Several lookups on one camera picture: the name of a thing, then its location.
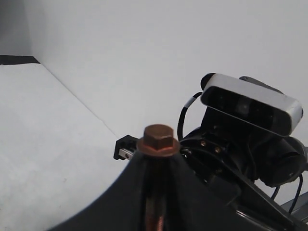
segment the black cable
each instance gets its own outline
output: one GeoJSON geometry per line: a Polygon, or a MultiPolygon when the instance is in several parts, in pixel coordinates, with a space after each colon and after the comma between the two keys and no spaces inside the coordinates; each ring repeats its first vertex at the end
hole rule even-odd
{"type": "Polygon", "coordinates": [[[280,186],[278,186],[278,187],[275,188],[275,191],[274,191],[273,195],[271,196],[271,199],[274,200],[274,199],[276,198],[276,196],[277,196],[277,194],[278,194],[278,192],[279,192],[279,189],[280,189],[280,186]]]}
{"type": "Polygon", "coordinates": [[[297,203],[297,200],[298,200],[298,198],[299,198],[300,191],[302,190],[302,187],[303,187],[303,175],[300,174],[300,175],[299,175],[299,184],[298,184],[298,188],[297,188],[297,191],[296,191],[296,195],[295,195],[294,200],[293,200],[293,202],[292,202],[292,205],[291,205],[291,207],[290,207],[290,209],[289,209],[289,213],[290,213],[290,214],[291,214],[291,213],[293,212],[293,210],[294,210],[294,207],[295,207],[295,205],[296,205],[296,203],[297,203]]]}
{"type": "Polygon", "coordinates": [[[177,134],[178,134],[178,140],[182,140],[183,139],[183,127],[184,127],[184,120],[185,120],[185,116],[187,113],[187,109],[191,106],[191,104],[202,94],[202,92],[198,92],[196,94],[194,94],[194,96],[192,96],[187,103],[184,105],[184,107],[182,108],[180,117],[179,117],[179,122],[178,122],[178,129],[177,129],[177,134]]]}

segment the white table surface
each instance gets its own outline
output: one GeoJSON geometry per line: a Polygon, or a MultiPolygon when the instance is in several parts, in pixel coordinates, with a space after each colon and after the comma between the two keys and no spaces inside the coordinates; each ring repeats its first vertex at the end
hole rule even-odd
{"type": "Polygon", "coordinates": [[[40,64],[0,66],[0,230],[43,231],[122,171],[117,137],[40,64]]]}

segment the copper bolt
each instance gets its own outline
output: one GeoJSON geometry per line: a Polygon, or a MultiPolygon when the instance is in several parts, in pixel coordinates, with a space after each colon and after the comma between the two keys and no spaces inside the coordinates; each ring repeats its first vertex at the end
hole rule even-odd
{"type": "Polygon", "coordinates": [[[146,200],[145,207],[145,230],[146,231],[163,231],[164,228],[164,216],[159,211],[159,201],[155,201],[153,198],[146,200]]]}
{"type": "Polygon", "coordinates": [[[143,138],[138,140],[137,149],[147,155],[164,157],[180,151],[179,142],[173,138],[173,129],[155,124],[145,128],[143,138]]]}

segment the white wall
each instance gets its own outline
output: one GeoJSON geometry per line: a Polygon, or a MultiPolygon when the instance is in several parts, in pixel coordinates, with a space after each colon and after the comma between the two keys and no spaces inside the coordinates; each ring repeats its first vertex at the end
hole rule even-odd
{"type": "MultiPolygon", "coordinates": [[[[152,123],[175,128],[209,72],[258,78],[308,108],[306,0],[25,4],[34,55],[118,137],[140,136],[152,123]]],[[[192,107],[186,132],[204,110],[192,107]]],[[[306,144],[307,127],[308,116],[294,133],[306,144]]],[[[295,185],[284,186],[278,201],[291,199],[295,185]]]]}
{"type": "Polygon", "coordinates": [[[0,0],[0,54],[31,55],[23,0],[0,0]]]}

